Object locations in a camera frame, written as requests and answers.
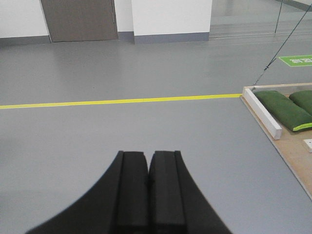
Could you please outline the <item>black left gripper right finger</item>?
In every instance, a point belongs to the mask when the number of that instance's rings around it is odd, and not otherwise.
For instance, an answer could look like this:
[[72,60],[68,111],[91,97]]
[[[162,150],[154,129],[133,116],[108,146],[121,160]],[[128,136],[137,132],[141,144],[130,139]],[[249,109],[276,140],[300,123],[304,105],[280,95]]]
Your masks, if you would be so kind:
[[231,233],[193,180],[180,151],[156,151],[149,180],[151,233]]

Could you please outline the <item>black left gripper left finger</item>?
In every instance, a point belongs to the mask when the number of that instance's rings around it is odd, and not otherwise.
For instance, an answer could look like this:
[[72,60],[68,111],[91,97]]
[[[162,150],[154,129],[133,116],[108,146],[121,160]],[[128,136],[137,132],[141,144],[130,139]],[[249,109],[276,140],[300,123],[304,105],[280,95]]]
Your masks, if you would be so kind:
[[104,175],[30,234],[148,233],[148,168],[143,152],[119,151]]

